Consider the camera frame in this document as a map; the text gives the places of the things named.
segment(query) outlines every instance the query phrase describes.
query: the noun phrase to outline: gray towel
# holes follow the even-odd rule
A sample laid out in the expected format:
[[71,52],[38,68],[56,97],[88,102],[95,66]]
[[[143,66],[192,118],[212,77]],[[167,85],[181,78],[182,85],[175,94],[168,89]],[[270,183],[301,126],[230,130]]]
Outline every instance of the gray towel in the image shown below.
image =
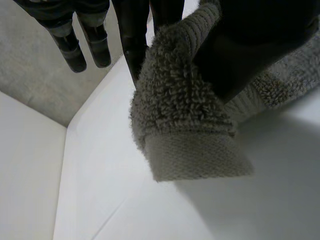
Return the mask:
[[217,1],[203,2],[193,14],[157,33],[132,99],[133,138],[159,182],[252,174],[234,140],[237,122],[285,105],[320,83],[318,32],[223,105],[192,63],[221,17]]

